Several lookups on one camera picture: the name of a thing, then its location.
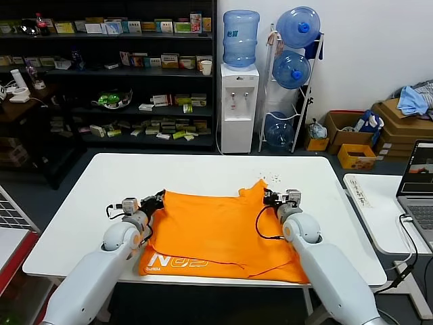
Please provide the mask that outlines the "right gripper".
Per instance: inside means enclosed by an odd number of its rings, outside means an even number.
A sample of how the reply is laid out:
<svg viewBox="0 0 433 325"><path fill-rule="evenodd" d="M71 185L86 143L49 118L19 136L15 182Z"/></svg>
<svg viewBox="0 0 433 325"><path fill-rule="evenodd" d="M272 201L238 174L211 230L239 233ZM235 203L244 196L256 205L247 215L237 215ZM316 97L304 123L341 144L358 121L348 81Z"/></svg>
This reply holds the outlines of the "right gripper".
<svg viewBox="0 0 433 325"><path fill-rule="evenodd" d="M272 207L278 207L279 205L285 204L287 202L287 194L272 192L268 189L264 190L264 197L270 197L263 198L263 204L267 206L271 205Z"/></svg>

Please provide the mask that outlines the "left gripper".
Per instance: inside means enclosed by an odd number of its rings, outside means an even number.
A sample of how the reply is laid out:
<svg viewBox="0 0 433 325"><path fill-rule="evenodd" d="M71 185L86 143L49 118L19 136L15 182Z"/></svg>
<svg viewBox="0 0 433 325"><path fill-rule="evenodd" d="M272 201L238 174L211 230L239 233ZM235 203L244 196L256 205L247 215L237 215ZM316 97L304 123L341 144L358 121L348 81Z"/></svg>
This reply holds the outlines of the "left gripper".
<svg viewBox="0 0 433 325"><path fill-rule="evenodd" d="M155 194L155 196L148 196L141 200L140 202L140 211L145 213L147 220L151 221L153 214L159 210L164 208L164 195L166 190L161 190Z"/></svg>

